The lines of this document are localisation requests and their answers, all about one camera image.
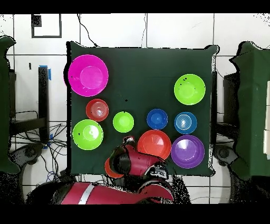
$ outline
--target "lime green bowl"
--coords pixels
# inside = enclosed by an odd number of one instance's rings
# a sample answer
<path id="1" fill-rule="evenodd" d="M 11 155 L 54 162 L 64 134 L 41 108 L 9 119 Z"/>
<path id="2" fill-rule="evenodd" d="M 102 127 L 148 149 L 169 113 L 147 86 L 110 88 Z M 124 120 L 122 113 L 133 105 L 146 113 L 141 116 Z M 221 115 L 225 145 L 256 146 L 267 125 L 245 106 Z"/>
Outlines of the lime green bowl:
<path id="1" fill-rule="evenodd" d="M 205 95 L 205 83 L 195 74 L 185 74 L 175 83 L 175 97 L 185 105 L 194 105 L 200 102 Z"/>
<path id="2" fill-rule="evenodd" d="M 121 111 L 114 116 L 112 124 L 118 132 L 126 133 L 132 130 L 134 119 L 130 113 Z"/>
<path id="3" fill-rule="evenodd" d="M 103 140 L 103 130 L 94 120 L 82 120 L 73 128 L 72 137 L 82 150 L 94 150 Z"/>

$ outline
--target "bowl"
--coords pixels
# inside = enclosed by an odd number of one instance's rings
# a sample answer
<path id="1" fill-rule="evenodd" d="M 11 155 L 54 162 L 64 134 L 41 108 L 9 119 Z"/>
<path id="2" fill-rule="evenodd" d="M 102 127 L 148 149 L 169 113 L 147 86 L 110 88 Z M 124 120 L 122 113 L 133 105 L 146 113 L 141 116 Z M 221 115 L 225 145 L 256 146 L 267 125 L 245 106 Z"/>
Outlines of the bowl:
<path id="1" fill-rule="evenodd" d="M 89 119 L 101 122 L 109 114 L 109 107 L 102 99 L 92 99 L 86 106 L 86 115 Z"/>
<path id="2" fill-rule="evenodd" d="M 112 123 L 118 132 L 126 133 L 132 130 L 134 119 L 130 113 L 121 111 L 114 116 Z"/>
<path id="3" fill-rule="evenodd" d="M 185 74 L 175 83 L 176 99 L 185 105 L 199 103 L 205 95 L 205 83 L 195 74 Z"/>
<path id="4" fill-rule="evenodd" d="M 190 169 L 198 166 L 204 159 L 203 143 L 193 135 L 177 138 L 171 147 L 171 158 L 181 168 Z"/>
<path id="5" fill-rule="evenodd" d="M 139 138 L 138 151 L 158 156 L 165 160 L 171 151 L 170 138 L 160 130 L 149 130 Z"/>
<path id="6" fill-rule="evenodd" d="M 110 168 L 110 158 L 108 158 L 106 160 L 104 167 L 105 167 L 106 174 L 109 175 L 111 178 L 121 178 L 121 177 L 124 176 L 123 174 L 114 173 L 111 170 L 111 168 Z"/>
<path id="7" fill-rule="evenodd" d="M 175 129 L 181 134 L 190 134 L 197 127 L 197 119 L 191 112 L 181 112 L 175 118 Z"/>
<path id="8" fill-rule="evenodd" d="M 152 129 L 163 129 L 168 123 L 168 115 L 164 110 L 153 109 L 147 115 L 147 124 Z"/>
<path id="9" fill-rule="evenodd" d="M 97 56 L 90 54 L 75 58 L 68 71 L 71 89 L 84 97 L 99 94 L 106 87 L 108 78 L 105 63 Z"/>
<path id="10" fill-rule="evenodd" d="M 100 146 L 103 140 L 103 130 L 94 120 L 78 122 L 72 131 L 75 144 L 82 150 L 93 150 Z"/>

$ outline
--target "blue bowl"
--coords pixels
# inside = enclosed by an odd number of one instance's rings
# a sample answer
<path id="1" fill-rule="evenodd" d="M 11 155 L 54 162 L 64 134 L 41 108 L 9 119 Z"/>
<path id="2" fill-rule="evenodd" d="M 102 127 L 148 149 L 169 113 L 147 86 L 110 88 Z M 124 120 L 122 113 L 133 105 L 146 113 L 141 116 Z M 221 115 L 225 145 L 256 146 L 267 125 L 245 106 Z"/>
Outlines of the blue bowl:
<path id="1" fill-rule="evenodd" d="M 147 124 L 152 129 L 163 129 L 168 123 L 168 115 L 164 110 L 153 109 L 147 115 Z"/>
<path id="2" fill-rule="evenodd" d="M 190 134 L 197 127 L 197 119 L 191 112 L 181 112 L 175 118 L 175 129 L 181 134 Z"/>

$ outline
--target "dark green tablecloth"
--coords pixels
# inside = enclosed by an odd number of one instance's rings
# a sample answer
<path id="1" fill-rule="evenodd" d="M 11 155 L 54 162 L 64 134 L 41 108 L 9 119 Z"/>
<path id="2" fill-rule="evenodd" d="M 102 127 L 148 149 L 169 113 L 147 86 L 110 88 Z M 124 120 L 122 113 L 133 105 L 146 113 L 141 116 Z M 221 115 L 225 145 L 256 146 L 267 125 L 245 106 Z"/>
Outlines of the dark green tablecloth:
<path id="1" fill-rule="evenodd" d="M 106 88 L 97 96 L 82 97 L 71 93 L 71 132 L 81 120 L 87 119 L 87 103 L 100 98 L 109 106 L 108 117 L 100 122 L 104 131 L 102 144 L 92 150 L 79 149 L 71 140 L 71 173 L 104 174 L 104 163 L 112 150 L 122 143 L 122 138 L 133 135 L 137 140 L 147 130 L 147 113 L 161 108 L 168 114 L 168 125 L 162 130 L 174 140 L 181 136 L 173 125 L 177 114 L 190 111 L 197 117 L 197 129 L 192 133 L 204 144 L 205 157 L 193 169 L 182 169 L 167 159 L 170 174 L 212 175 L 209 160 L 210 95 L 212 87 L 211 62 L 217 46 L 207 49 L 138 49 L 138 48 L 84 48 L 74 42 L 71 45 L 71 59 L 82 54 L 93 54 L 101 58 L 109 71 Z M 174 96 L 173 87 L 183 74 L 200 76 L 206 85 L 206 93 L 201 102 L 193 106 L 181 104 Z M 134 128 L 128 133 L 117 132 L 112 125 L 114 115 L 127 111 L 134 117 Z"/>
<path id="2" fill-rule="evenodd" d="M 270 50 L 258 49 L 250 42 L 239 46 L 232 62 L 240 73 L 238 90 L 239 136 L 236 152 L 240 156 L 233 171 L 244 180 L 270 176 L 270 160 L 263 153 L 267 81 L 270 81 Z"/>
<path id="3" fill-rule="evenodd" d="M 6 173 L 18 173 L 20 168 L 8 158 L 11 147 L 11 136 L 9 135 L 10 123 L 10 101 L 9 101 L 9 64 L 6 58 L 8 48 L 15 41 L 10 36 L 0 36 L 0 171 Z"/>

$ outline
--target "white tile floor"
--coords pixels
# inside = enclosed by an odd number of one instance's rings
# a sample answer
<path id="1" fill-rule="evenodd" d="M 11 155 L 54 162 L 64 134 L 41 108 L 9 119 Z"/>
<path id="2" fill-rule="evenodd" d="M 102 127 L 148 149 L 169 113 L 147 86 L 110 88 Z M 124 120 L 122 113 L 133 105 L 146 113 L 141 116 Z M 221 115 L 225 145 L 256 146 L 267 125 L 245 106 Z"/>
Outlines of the white tile floor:
<path id="1" fill-rule="evenodd" d="M 35 27 L 35 35 L 58 35 L 59 15 L 41 14 L 42 27 Z M 254 41 L 261 48 L 270 45 L 269 14 L 82 14 L 81 22 L 89 31 L 90 38 L 99 46 L 135 46 L 151 48 L 204 48 L 210 44 L 220 46 L 216 57 L 216 68 L 221 76 L 236 71 L 229 59 L 237 52 L 242 41 Z M 31 15 L 0 15 L 0 35 L 12 36 L 16 44 L 7 52 L 12 69 L 17 73 L 16 111 L 38 110 L 37 68 L 47 65 L 52 71 L 49 81 L 50 126 L 66 123 L 66 86 L 63 69 L 66 64 L 66 41 L 76 41 L 83 46 L 93 46 L 84 27 L 80 26 L 76 14 L 62 14 L 62 38 L 32 38 Z M 223 112 L 223 79 L 218 76 L 218 111 Z M 34 118 L 34 113 L 19 114 L 17 119 Z M 218 114 L 218 121 L 223 115 Z M 25 140 L 16 137 L 22 146 Z M 57 139 L 66 140 L 66 132 Z M 218 136 L 219 141 L 226 141 Z M 52 169 L 52 158 L 43 150 L 47 168 Z M 58 155 L 60 170 L 66 167 L 66 156 Z M 192 203 L 227 203 L 230 194 L 230 177 L 226 167 L 218 165 L 213 158 L 215 175 L 184 176 Z M 97 181 L 100 175 L 85 175 L 86 181 Z M 28 165 L 23 179 L 24 193 L 33 190 L 36 184 L 47 180 L 42 158 L 33 166 Z"/>

